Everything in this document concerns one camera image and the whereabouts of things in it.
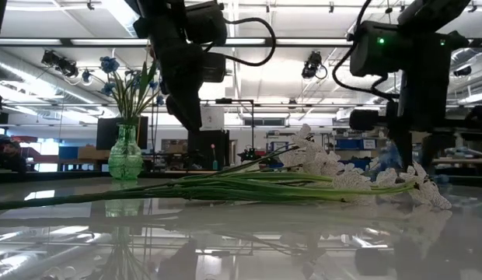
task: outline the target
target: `ceiling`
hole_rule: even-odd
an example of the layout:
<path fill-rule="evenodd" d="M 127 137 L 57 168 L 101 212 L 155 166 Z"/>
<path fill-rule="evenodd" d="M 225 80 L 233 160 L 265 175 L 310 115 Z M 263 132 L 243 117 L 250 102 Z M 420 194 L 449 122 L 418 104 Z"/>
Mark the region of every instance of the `ceiling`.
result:
<path fill-rule="evenodd" d="M 188 5 L 199 1 L 189 1 Z M 224 0 L 225 18 L 243 19 L 260 17 L 267 20 L 278 37 L 344 37 L 353 27 L 362 0 L 335 0 L 334 12 L 329 12 L 330 3 L 315 0 Z M 28 38 L 125 38 L 135 37 L 131 27 L 136 15 L 124 4 L 124 0 L 92 1 L 95 10 L 86 8 L 84 0 L 8 0 L 8 8 L 2 26 L 1 37 Z M 482 37 L 482 0 L 477 2 L 476 12 L 464 12 L 440 31 L 448 33 L 458 30 L 466 37 Z M 388 23 L 396 22 L 400 14 L 401 1 L 373 0 L 363 20 L 375 20 Z M 389 15 L 384 13 L 393 7 Z M 264 26 L 259 23 L 246 23 L 234 28 L 229 27 L 229 37 L 268 37 Z M 2 47 L 0 62 L 25 72 L 30 77 L 51 84 L 60 92 L 66 92 L 69 99 L 46 100 L 44 102 L 64 103 L 107 103 L 111 100 L 98 91 L 103 84 L 94 81 L 84 86 L 77 79 L 63 80 L 53 69 L 40 63 L 45 50 L 53 50 L 73 61 L 77 61 L 79 69 L 94 70 L 94 75 L 101 79 L 106 76 L 98 69 L 100 57 L 114 56 L 121 65 L 121 72 L 126 68 L 140 68 L 146 59 L 146 51 L 142 48 L 66 48 L 66 47 Z M 260 61 L 267 56 L 269 49 L 264 47 L 214 48 L 212 51 L 234 54 L 247 61 Z M 294 98 L 299 103 L 372 103 L 373 96 L 357 93 L 339 87 L 330 77 L 318 81 L 304 80 L 301 77 L 302 66 L 311 51 L 320 51 L 323 64 L 332 71 L 333 65 L 344 55 L 344 48 L 281 47 L 275 51 L 274 57 L 264 66 L 249 67 L 234 65 L 228 62 L 232 72 L 236 67 L 236 77 L 228 77 L 221 84 L 205 84 L 200 91 L 202 99 L 214 99 L 220 96 L 231 98 L 253 99 L 258 103 L 287 103 Z M 454 55 L 453 63 L 463 63 L 469 53 Z M 468 87 L 476 77 L 479 83 L 477 92 L 482 91 L 482 54 L 473 58 L 473 74 L 469 77 L 451 77 L 450 100 L 467 98 Z M 341 81 L 351 86 L 370 87 L 377 77 L 353 77 L 347 66 L 337 73 Z M 239 92 L 235 89 L 237 79 Z M 400 75 L 392 74 L 379 88 L 383 91 L 395 91 L 400 85 Z M 271 109 L 288 111 L 288 108 Z M 315 112 L 332 112 L 337 108 L 316 109 Z"/>

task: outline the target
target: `blue flower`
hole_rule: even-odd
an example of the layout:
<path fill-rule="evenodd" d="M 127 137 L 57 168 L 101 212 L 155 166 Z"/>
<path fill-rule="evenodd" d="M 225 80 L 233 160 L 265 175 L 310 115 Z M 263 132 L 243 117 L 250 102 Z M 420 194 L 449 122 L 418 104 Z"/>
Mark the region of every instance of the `blue flower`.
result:
<path fill-rule="evenodd" d="M 84 72 L 82 73 L 82 81 L 83 82 L 90 82 L 89 81 L 89 78 L 91 77 L 91 73 L 89 72 L 89 70 L 84 70 Z"/>
<path fill-rule="evenodd" d="M 151 88 L 152 91 L 156 91 L 156 89 L 158 89 L 158 82 L 155 82 L 155 81 L 149 82 L 149 87 Z"/>
<path fill-rule="evenodd" d="M 159 95 L 158 97 L 156 97 L 156 104 L 158 104 L 158 106 L 162 106 L 163 104 L 165 104 L 163 96 Z"/>
<path fill-rule="evenodd" d="M 100 58 L 101 61 L 101 70 L 103 72 L 110 74 L 111 72 L 115 72 L 120 67 L 120 63 L 118 63 L 116 58 L 111 57 L 104 57 Z"/>
<path fill-rule="evenodd" d="M 111 96 L 114 93 L 114 88 L 117 86 L 114 82 L 107 82 L 104 84 L 104 87 L 101 89 L 101 93 L 106 96 Z"/>

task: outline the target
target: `person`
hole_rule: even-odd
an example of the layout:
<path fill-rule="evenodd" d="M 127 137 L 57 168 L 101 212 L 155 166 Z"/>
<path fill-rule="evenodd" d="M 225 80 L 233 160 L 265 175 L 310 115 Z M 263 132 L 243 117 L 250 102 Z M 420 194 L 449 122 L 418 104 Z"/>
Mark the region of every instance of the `person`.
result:
<path fill-rule="evenodd" d="M 26 172 L 26 160 L 20 155 L 20 145 L 7 136 L 0 136 L 0 166 L 18 173 Z"/>

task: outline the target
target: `glass vase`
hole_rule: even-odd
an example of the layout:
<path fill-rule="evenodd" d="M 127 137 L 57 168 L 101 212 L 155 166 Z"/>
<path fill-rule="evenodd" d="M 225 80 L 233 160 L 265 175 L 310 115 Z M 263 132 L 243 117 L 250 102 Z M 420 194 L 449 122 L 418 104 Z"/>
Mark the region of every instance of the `glass vase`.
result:
<path fill-rule="evenodd" d="M 135 141 L 135 125 L 120 124 L 118 140 L 111 148 L 108 166 L 112 178 L 117 180 L 137 180 L 142 171 L 141 148 Z"/>

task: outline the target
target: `table surface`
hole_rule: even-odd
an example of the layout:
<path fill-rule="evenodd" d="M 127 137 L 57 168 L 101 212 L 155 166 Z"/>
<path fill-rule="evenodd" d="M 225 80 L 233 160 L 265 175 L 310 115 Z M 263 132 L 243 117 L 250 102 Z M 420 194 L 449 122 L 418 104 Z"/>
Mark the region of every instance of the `table surface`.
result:
<path fill-rule="evenodd" d="M 0 201 L 118 188 L 106 177 L 0 184 Z M 123 279 L 482 279 L 482 188 L 442 191 L 449 211 L 159 198 L 8 210 L 0 279 L 116 279 L 119 268 L 138 276 Z"/>

